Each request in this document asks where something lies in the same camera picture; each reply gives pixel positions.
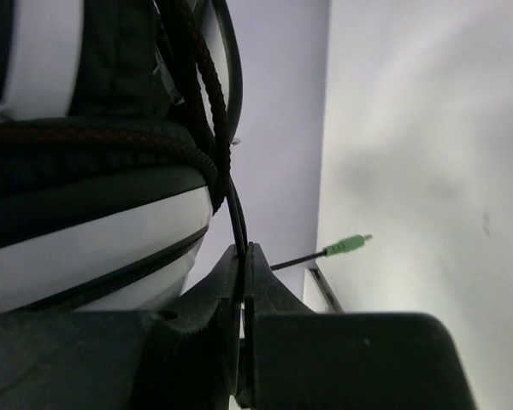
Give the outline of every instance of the audio jack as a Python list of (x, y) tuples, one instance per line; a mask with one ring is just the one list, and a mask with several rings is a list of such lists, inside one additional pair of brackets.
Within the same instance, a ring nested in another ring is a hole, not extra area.
[(347, 254), (348, 252), (361, 248), (367, 241), (372, 238), (372, 235), (354, 235), (353, 237), (347, 237), (346, 239), (342, 239), (333, 245), (329, 245), (323, 248), (321, 252), (313, 255), (303, 256), (302, 258), (293, 259), (292, 261), (279, 263), (277, 265), (272, 265), (270, 268), (272, 271), (279, 271), (280, 269), (285, 269), (286, 267), (294, 267), (300, 263), (313, 261), (322, 257)]

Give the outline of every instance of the white wall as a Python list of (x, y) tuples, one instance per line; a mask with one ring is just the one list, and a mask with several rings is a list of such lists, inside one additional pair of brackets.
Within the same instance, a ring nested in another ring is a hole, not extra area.
[(513, 0), (333, 0), (318, 244), (347, 310), (434, 313), (513, 410)]
[[(312, 253), (317, 231), (321, 132), (327, 63), (326, 0), (228, 2), (244, 69), (244, 106), (233, 149), (232, 175), (250, 240), (270, 263)], [(216, 25), (206, 38), (222, 83), (227, 69)], [(224, 205), (215, 216), (192, 269), (194, 285), (233, 243)], [(278, 277), (302, 297), (296, 266)]]

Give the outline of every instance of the black leather padding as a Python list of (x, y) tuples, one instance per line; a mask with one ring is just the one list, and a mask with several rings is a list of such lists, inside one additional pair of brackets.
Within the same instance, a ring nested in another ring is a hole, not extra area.
[(170, 97), (156, 72), (153, 0), (85, 0), (70, 115), (165, 118)]
[[(27, 123), (136, 129), (193, 144), (185, 128), (163, 120), (70, 117)], [(0, 148), (0, 248), (205, 185), (196, 169), (172, 165), (163, 155)]]

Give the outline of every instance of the black cable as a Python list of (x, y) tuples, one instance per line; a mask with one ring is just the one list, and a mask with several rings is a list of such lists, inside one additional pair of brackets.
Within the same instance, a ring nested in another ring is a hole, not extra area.
[(232, 16), (226, 0), (213, 0), (216, 20), (221, 31), (222, 42), (226, 54), (228, 67), (228, 130), (230, 131), (230, 143), (233, 141), (241, 115), (243, 101), (243, 70), (239, 56), (238, 40), (233, 28)]
[[(239, 55), (238, 41), (233, 28), (232, 16), (228, 9), (226, 0), (213, 0), (213, 9), (215, 10), (216, 20), (221, 32), (221, 38), (224, 45), (224, 51), (228, 67), (228, 105), (227, 119), (230, 143), (238, 129), (239, 117), (241, 116), (241, 107), (243, 102), (243, 73), (241, 68), (241, 57)], [(239, 194), (235, 184), (230, 178), (230, 188), (227, 193), (228, 208), (233, 225), (233, 235), (236, 240), (236, 248), (240, 250), (243, 244), (243, 251), (239, 252), (245, 260), (245, 252), (248, 246), (249, 238), (247, 235), (247, 224)]]
[(270, 269), (273, 271), (279, 271), (280, 269), (285, 269), (286, 267), (294, 267), (295, 265), (299, 265), (301, 263), (307, 261), (313, 261), (314, 259), (321, 258), (322, 256), (326, 256), (325, 251), (318, 252), (317, 254), (303, 256), (302, 258), (293, 259), (292, 261), (278, 263), (277, 265), (272, 265)]

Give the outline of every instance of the gray surface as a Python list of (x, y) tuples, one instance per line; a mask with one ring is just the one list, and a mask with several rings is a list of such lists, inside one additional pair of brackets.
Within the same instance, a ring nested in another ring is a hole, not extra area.
[[(231, 1), (244, 69), (244, 107), (232, 175), (250, 240), (270, 263), (315, 251), (329, 1)], [(210, 22), (209, 47), (222, 83), (227, 70)], [(186, 286), (233, 243), (226, 205), (215, 216)], [(302, 298), (304, 270), (278, 277)]]
[(513, 0), (333, 0), (319, 243), (349, 310), (450, 329), (482, 410), (513, 410)]

